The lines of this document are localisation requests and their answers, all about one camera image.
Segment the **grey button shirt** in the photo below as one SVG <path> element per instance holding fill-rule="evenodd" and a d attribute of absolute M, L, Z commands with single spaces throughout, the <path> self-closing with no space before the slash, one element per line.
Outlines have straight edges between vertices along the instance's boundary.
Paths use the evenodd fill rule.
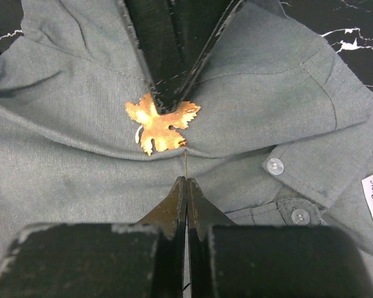
<path fill-rule="evenodd" d="M 114 1 L 23 1 L 0 57 L 0 260 L 41 222 L 135 222 L 177 176 L 237 224 L 344 230 L 373 280 L 373 92 L 278 1 L 248 1 L 193 90 L 184 148 L 147 155 L 126 102 L 147 88 Z"/>

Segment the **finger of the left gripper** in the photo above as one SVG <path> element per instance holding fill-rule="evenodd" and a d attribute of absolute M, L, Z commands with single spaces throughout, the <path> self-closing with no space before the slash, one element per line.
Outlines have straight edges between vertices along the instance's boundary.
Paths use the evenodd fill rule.
<path fill-rule="evenodd" d="M 124 1 L 134 29 L 132 43 L 158 112 L 175 111 L 180 100 L 180 57 L 168 4 Z"/>
<path fill-rule="evenodd" d="M 190 92 L 214 45 L 244 1 L 169 1 L 175 58 L 167 80 L 167 111 Z"/>

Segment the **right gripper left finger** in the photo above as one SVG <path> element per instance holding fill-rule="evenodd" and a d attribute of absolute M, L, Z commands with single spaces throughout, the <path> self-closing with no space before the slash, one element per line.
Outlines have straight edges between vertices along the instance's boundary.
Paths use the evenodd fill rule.
<path fill-rule="evenodd" d="M 0 262 L 0 297 L 181 297 L 187 181 L 136 223 L 35 223 Z"/>

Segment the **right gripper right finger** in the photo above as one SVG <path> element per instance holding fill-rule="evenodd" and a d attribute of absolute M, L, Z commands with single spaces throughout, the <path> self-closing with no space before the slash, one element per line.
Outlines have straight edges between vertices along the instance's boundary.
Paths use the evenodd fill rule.
<path fill-rule="evenodd" d="M 237 225 L 186 181 L 192 297 L 373 297 L 352 238 L 334 227 Z"/>

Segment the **orange flower brooch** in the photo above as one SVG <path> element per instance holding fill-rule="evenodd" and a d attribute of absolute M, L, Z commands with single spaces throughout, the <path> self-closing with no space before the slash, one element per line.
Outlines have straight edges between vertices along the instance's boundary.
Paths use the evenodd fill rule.
<path fill-rule="evenodd" d="M 187 140 L 177 129 L 187 129 L 201 107 L 190 101 L 183 101 L 174 112 L 160 115 L 150 93 L 139 99 L 137 104 L 126 102 L 125 108 L 131 120 L 140 124 L 135 140 L 142 150 L 151 155 L 184 147 Z"/>

